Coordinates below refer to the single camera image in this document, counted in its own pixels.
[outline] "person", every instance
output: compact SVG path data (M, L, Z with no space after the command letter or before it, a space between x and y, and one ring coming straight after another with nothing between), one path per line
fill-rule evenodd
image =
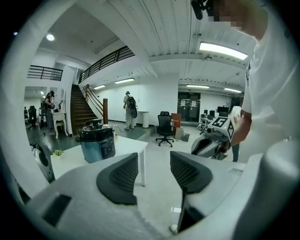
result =
M231 105L229 108L229 115L228 117L231 119L231 123L233 125L233 129L235 128L235 125L240 120L240 112L242 108L240 107L240 97L233 96L231 98ZM233 162L237 162L239 159L239 148L240 144L236 144L232 146L232 153L233 153Z
M28 118L28 111L27 111L26 107L24 107L24 118L25 119Z
M54 125L53 125L53 116L51 109L53 108L53 103L51 103L51 98L54 96L54 92L50 91L45 98L45 113L46 113L46 121L47 126L50 129L49 135L55 135L54 133Z
M129 110L129 99L130 98L133 98L133 97L130 95L130 92L127 91L125 93L125 97L124 97L124 100L123 100L123 102L124 102L123 108L126 110L126 116L125 116L126 127L124 128L125 130L129 130L129 128L131 128L131 129L135 128L134 118L131 116L130 110Z
M214 0L214 16L256 41L245 72L244 115L236 124L231 147L240 144L239 162L247 163L254 154L265 153L285 139L271 103L299 67L299 52L288 29L267 3L253 0ZM170 231L177 233L177 225Z

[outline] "ceiling light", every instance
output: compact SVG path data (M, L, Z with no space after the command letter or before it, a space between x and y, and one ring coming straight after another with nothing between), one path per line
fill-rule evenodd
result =
M47 34L46 38L49 40L49 41L53 41L55 38L52 34Z
M230 88L224 88L224 90L226 90L226 91L231 91L231 92L241 93L241 91L234 90L234 89L230 89Z
M116 84L119 84L119 83L126 83L126 82L131 82L131 81L134 81L135 79L134 78L128 78L128 79L125 79L125 80L121 80L121 81L116 81L114 83Z
M187 85L188 88L209 88L209 86Z
M223 53L227 54L236 58L239 58L241 60L244 60L248 55L236 51L232 48L217 45L217 44L211 44L211 43L203 43L201 42L200 44L200 50L205 50L205 51L212 51L212 52L217 52L217 53Z
M99 89L99 88L103 88L103 87L105 87L105 85L101 85L101 86L96 87L96 88L94 88L94 89Z

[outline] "staircase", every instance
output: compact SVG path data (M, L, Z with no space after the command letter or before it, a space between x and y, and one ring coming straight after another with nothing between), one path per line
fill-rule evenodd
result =
M86 121L97 118L85 100L78 85L72 85L70 107L73 135L77 135L76 130L82 128Z

